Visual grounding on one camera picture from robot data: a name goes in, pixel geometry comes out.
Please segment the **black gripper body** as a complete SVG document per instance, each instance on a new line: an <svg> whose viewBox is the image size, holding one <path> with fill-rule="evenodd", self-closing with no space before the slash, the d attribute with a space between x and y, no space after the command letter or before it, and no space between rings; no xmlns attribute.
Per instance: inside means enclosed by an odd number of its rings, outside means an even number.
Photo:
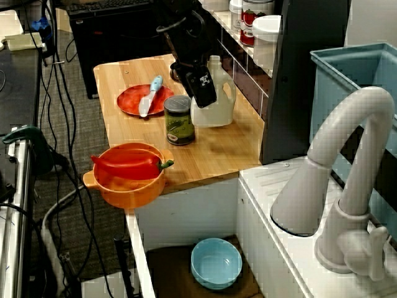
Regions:
<svg viewBox="0 0 397 298"><path fill-rule="evenodd" d="M175 59L171 69L178 78L185 78L196 66L207 64L212 41L205 24L179 24L166 31L166 41Z"/></svg>

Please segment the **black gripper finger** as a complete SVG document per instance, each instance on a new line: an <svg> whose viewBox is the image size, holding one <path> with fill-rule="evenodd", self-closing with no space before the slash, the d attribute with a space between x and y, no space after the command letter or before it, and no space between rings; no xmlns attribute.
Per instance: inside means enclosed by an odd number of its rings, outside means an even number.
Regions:
<svg viewBox="0 0 397 298"><path fill-rule="evenodd" d="M199 108L209 106L216 102L216 91L209 71L203 73L188 72L187 84Z"/></svg>

